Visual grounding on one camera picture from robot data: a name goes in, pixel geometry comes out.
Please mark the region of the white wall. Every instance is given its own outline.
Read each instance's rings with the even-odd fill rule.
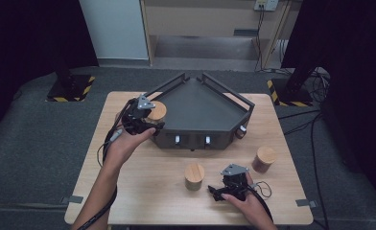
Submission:
[[[149,59],[138,0],[81,0],[98,58]]]

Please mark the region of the table top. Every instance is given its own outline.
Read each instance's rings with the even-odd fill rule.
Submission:
[[[82,196],[83,201],[69,204],[65,214],[67,223],[75,221],[98,175],[100,166],[96,152],[113,125],[116,113],[127,100],[140,94],[108,94],[73,193],[73,196]],[[242,140],[235,139],[224,150],[160,149],[151,140],[141,144],[120,171],[118,195],[110,209],[108,223],[249,225],[235,207],[225,201],[216,202],[207,189],[208,185],[217,189],[223,187],[221,171],[231,163],[248,167],[254,182],[265,181],[270,185],[272,196],[266,199],[266,203],[275,224],[312,223],[309,206],[298,207],[295,202],[306,196],[270,96],[242,95],[255,103],[247,135]],[[260,147],[271,147],[277,153],[277,160],[264,174],[251,167]],[[204,179],[197,191],[185,187],[184,172],[191,163],[204,167]]]

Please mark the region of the wooden cylinder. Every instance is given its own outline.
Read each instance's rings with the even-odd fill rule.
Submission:
[[[146,122],[156,125],[160,122],[164,122],[164,117],[167,114],[165,104],[159,101],[152,101],[151,103],[155,104],[155,108],[152,108],[152,112],[146,118]]]
[[[254,157],[252,167],[258,173],[265,173],[277,159],[277,154],[270,147],[260,147]]]
[[[188,165],[185,168],[185,187],[191,191],[199,190],[204,177],[205,170],[202,165],[198,163]]]

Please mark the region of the black curtain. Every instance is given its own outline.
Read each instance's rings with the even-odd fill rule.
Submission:
[[[0,0],[0,121],[23,83],[97,65],[78,0]]]
[[[304,0],[282,67],[305,58],[330,74],[327,123],[376,189],[376,1]]]

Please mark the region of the round wooden lid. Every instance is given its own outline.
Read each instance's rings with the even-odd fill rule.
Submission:
[[[199,183],[204,177],[205,170],[198,163],[192,163],[185,168],[185,178],[191,183]]]
[[[277,154],[270,147],[260,147],[257,150],[257,157],[265,164],[272,164],[277,159]]]
[[[149,114],[148,118],[154,121],[164,118],[167,113],[167,107],[165,104],[158,101],[152,101],[152,104],[155,104],[155,108],[152,108],[152,112]]]

